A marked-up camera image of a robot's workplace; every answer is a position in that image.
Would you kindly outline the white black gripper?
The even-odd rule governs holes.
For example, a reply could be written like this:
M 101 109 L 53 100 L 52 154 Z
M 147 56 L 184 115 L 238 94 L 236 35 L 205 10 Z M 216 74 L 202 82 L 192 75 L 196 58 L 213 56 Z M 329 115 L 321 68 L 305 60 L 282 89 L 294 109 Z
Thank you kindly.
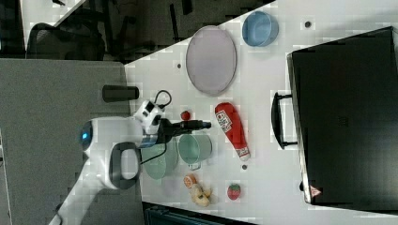
M 133 115 L 143 129 L 142 144 L 168 143 L 173 139 L 174 132 L 167 131 L 171 122 L 164 117 L 163 109 L 150 100 L 145 100 Z M 180 126 L 185 129 L 211 128 L 211 123 L 202 120 L 182 121 Z

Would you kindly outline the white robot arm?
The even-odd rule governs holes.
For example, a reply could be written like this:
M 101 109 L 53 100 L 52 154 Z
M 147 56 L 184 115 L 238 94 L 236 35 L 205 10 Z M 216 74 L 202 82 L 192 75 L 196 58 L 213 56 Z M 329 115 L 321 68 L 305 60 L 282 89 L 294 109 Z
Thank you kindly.
M 87 121 L 81 133 L 86 161 L 49 225 L 81 225 L 99 192 L 135 185 L 141 149 L 167 144 L 174 137 L 210 127 L 209 122 L 202 120 L 172 123 L 164 117 L 164 107 L 150 100 L 144 101 L 132 116 Z

